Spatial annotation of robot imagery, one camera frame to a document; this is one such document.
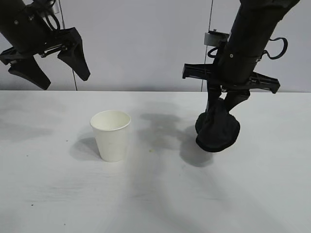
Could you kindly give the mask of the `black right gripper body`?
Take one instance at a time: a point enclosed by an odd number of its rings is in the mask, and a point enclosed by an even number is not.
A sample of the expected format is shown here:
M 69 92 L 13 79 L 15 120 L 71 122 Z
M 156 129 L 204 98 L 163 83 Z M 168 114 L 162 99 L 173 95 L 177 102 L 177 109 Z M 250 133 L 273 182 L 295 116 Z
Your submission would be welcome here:
M 264 55 L 275 60 L 280 57 L 270 56 L 265 44 L 232 45 L 221 43 L 206 51 L 206 57 L 213 62 L 203 64 L 184 64 L 182 78 L 206 80 L 208 84 L 219 85 L 228 91 L 263 89 L 276 93 L 280 82 L 254 71 Z

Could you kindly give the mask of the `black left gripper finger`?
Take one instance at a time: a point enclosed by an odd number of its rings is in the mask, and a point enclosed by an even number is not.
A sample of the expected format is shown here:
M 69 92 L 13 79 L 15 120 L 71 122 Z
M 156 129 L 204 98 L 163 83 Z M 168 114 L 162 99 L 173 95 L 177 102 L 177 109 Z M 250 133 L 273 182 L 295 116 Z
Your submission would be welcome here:
M 51 84 L 50 79 L 39 67 L 34 57 L 10 62 L 8 72 L 30 81 L 43 90 L 47 90 Z
M 82 44 L 67 46 L 66 49 L 60 51 L 57 58 L 71 67 L 81 80 L 87 81 L 89 79 L 90 71 L 85 60 Z

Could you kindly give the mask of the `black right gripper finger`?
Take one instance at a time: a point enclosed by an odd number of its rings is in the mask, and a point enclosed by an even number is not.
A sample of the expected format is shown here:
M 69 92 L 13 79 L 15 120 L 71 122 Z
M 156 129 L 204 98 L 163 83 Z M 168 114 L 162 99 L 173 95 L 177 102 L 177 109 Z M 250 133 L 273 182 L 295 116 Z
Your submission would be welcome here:
M 212 84 L 211 82 L 207 81 L 207 93 L 208 93 L 208 98 L 207 98 L 206 112 L 208 112 L 210 108 L 213 107 L 213 105 L 219 98 L 220 86 L 217 84 Z
M 248 100 L 249 90 L 229 90 L 224 99 L 224 112 L 229 113 L 235 106 Z

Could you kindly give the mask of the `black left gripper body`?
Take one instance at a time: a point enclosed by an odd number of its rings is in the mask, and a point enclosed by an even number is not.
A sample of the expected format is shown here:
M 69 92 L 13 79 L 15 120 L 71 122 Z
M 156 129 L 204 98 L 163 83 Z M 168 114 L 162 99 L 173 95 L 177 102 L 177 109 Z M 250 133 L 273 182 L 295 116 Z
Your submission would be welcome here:
M 67 46 L 82 43 L 75 28 L 60 28 L 53 4 L 2 4 L 0 32 L 11 44 L 0 54 L 6 65 L 36 54 L 41 57 L 59 54 Z

